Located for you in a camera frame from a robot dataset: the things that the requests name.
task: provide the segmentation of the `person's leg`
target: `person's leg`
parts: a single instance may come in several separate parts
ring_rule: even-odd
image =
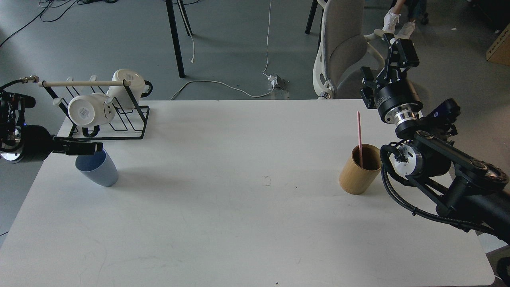
[[[411,34],[416,28],[416,18],[423,13],[423,6],[426,0],[412,0],[409,5],[409,14],[407,15],[407,22],[404,23],[402,29],[398,32],[397,37],[409,39]]]
[[[397,0],[395,6],[391,9],[394,14],[400,14],[400,10],[404,6],[405,0]]]
[[[405,0],[396,0],[395,6],[393,6],[384,16],[384,27],[383,31],[387,33],[394,34],[395,26],[398,23],[398,19],[400,17],[400,10],[402,10],[402,6],[404,6]]]

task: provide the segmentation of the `shoe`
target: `shoe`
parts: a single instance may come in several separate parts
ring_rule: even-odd
[[[395,26],[398,23],[398,18],[400,17],[400,14],[394,14],[391,12],[391,9],[386,13],[384,16],[384,27],[382,30],[386,33],[395,33]]]
[[[397,38],[401,39],[409,39],[411,37],[411,34],[413,33],[414,29],[416,28],[415,24],[416,20],[412,22],[406,22],[402,29],[397,34]]]

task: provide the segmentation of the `black table leg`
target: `black table leg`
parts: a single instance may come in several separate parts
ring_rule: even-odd
[[[312,0],[312,7],[310,8],[310,14],[308,15],[307,28],[305,29],[305,34],[310,34],[310,30],[312,29],[312,23],[314,22],[315,11],[317,10],[317,0]]]
[[[191,31],[190,22],[188,20],[188,14],[186,14],[186,8],[184,7],[183,0],[177,0],[177,4],[179,6],[179,11],[181,12],[181,17],[183,18],[184,27],[186,27],[186,33],[188,36],[193,35],[193,32]]]
[[[175,14],[173,13],[172,0],[166,0],[166,10],[168,12],[168,20],[170,22],[170,31],[172,33],[173,49],[175,51],[175,60],[177,62],[177,70],[179,70],[179,78],[184,78],[183,57],[181,55],[181,46],[179,45],[179,35],[177,34],[177,25],[175,24]]]

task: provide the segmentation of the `bamboo cup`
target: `bamboo cup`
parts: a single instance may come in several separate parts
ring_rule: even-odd
[[[363,168],[360,167],[360,148],[356,146],[340,173],[340,186],[353,195],[364,193],[381,170],[379,149],[364,143],[362,150]]]

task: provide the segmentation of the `white table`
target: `white table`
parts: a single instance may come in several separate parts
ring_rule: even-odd
[[[380,177],[361,196],[341,190],[357,110],[365,143],[396,140],[362,101],[144,104],[143,140],[105,142],[114,186],[89,181],[75,157],[45,161],[0,250],[2,286],[493,282],[474,232],[411,216]]]

